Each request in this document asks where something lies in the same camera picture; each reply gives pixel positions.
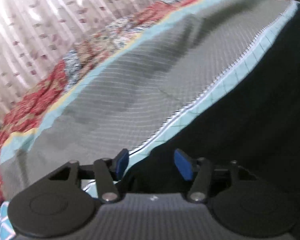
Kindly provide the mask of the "black pants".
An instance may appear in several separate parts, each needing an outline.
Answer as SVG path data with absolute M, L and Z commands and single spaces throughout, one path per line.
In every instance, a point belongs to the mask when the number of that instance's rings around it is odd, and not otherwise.
M 300 239 L 300 4 L 255 68 L 118 188 L 116 239 Z

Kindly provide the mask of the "beige leaf pattern curtain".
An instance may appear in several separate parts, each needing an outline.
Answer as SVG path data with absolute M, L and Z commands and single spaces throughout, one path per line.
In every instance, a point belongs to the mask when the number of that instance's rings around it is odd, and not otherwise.
M 156 0 L 0 0 L 0 124 L 70 47 Z

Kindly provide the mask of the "patterned teal beige bedsheet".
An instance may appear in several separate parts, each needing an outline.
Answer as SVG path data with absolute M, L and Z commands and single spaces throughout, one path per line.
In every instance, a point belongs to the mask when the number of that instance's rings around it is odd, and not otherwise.
M 4 196 L 70 160 L 146 157 L 234 89 L 295 15 L 293 0 L 200 0 L 150 27 L 0 153 Z

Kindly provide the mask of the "red floral patchwork quilt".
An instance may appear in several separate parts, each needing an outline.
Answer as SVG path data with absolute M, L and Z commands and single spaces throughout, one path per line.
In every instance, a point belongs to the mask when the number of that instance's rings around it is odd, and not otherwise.
M 158 0 L 145 9 L 121 17 L 75 45 L 47 78 L 30 89 L 8 113 L 0 127 L 0 151 L 12 135 L 34 131 L 48 109 L 90 70 L 122 49 L 138 33 L 155 25 L 170 12 L 197 0 Z M 0 205 L 4 201 L 0 176 Z

